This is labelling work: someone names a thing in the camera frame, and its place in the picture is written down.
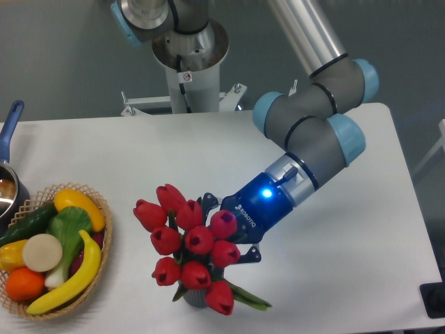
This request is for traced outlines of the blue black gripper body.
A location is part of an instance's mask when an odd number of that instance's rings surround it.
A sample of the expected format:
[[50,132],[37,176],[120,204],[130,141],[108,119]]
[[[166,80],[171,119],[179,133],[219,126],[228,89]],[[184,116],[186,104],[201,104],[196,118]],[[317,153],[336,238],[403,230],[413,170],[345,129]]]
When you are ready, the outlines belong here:
[[274,225],[293,210],[292,199],[285,191],[288,177],[275,181],[260,173],[234,195],[223,198],[220,208],[231,212],[237,230],[229,238],[235,244],[258,244]]

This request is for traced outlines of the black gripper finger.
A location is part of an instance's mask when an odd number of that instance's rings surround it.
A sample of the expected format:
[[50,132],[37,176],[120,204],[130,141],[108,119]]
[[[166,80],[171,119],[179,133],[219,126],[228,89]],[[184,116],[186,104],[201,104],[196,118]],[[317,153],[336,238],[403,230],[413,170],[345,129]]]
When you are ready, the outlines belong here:
[[220,206],[222,201],[223,199],[221,197],[215,196],[209,192],[197,199],[197,203],[200,205],[203,223],[206,223],[209,212]]
[[226,267],[234,264],[252,264],[261,261],[261,253],[257,246],[251,246],[244,254],[240,252],[236,244],[232,244],[228,250]]

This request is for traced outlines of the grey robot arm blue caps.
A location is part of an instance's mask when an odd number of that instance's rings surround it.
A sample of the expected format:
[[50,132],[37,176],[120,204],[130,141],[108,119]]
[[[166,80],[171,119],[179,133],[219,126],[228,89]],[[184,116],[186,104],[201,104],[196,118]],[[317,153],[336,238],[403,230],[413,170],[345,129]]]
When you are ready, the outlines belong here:
[[[253,108],[253,123],[283,156],[234,195],[204,197],[205,212],[219,207],[235,215],[235,241],[250,246],[242,263],[258,262],[264,234],[363,153],[364,134],[347,113],[379,88],[375,68],[349,57],[317,1],[269,5],[311,84],[288,95],[266,93]],[[235,108],[233,95],[220,96],[229,42],[207,1],[114,1],[111,11],[131,44],[151,42],[173,113]]]

